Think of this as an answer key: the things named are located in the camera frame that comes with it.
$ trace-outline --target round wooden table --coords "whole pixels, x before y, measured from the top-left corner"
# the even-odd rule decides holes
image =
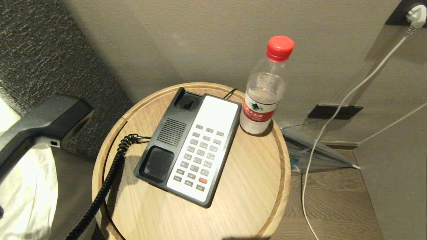
[[[101,188],[117,146],[131,133],[151,136],[179,87],[198,94],[225,96],[232,88],[206,82],[165,88],[126,112],[104,140],[95,163],[92,198]],[[230,100],[242,102],[234,92]],[[252,239],[270,237],[285,210],[291,169],[278,125],[262,137],[238,128],[210,208],[202,208],[136,178],[133,174],[146,143],[126,154],[97,222],[106,239]]]

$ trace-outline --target wall socket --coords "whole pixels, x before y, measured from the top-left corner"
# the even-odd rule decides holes
[[[333,116],[337,108],[338,105],[335,104],[318,104],[311,110],[308,117],[328,119]],[[349,120],[362,109],[362,106],[342,106],[334,119]]]
[[[427,0],[402,0],[386,21],[386,25],[409,26],[406,15],[413,7],[418,5],[427,7]]]

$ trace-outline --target coiled phone cord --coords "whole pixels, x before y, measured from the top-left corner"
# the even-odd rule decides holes
[[[107,174],[107,177],[102,184],[100,191],[95,197],[92,205],[88,208],[84,216],[80,219],[80,221],[74,226],[74,228],[68,233],[65,237],[65,240],[76,240],[79,236],[85,231],[85,229],[89,226],[92,219],[95,217],[99,208],[103,204],[105,197],[107,196],[108,191],[113,184],[114,178],[117,175],[118,170],[121,168],[122,164],[125,161],[125,154],[128,151],[128,148],[134,143],[142,143],[140,139],[150,139],[151,137],[147,136],[138,136],[138,134],[129,134],[125,136],[119,144],[119,148],[117,149],[117,153],[114,157],[113,163],[111,164],[111,168]]]

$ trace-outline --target plastic water bottle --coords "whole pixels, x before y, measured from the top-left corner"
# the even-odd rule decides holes
[[[240,114],[240,126],[245,132],[257,135],[267,129],[286,89],[286,60],[293,48],[294,42],[289,37],[272,37],[266,57],[252,69]]]

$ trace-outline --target red button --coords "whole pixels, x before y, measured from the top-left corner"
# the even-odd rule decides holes
[[[208,181],[206,179],[204,179],[204,178],[199,178],[199,182],[202,182],[202,183],[206,184]]]

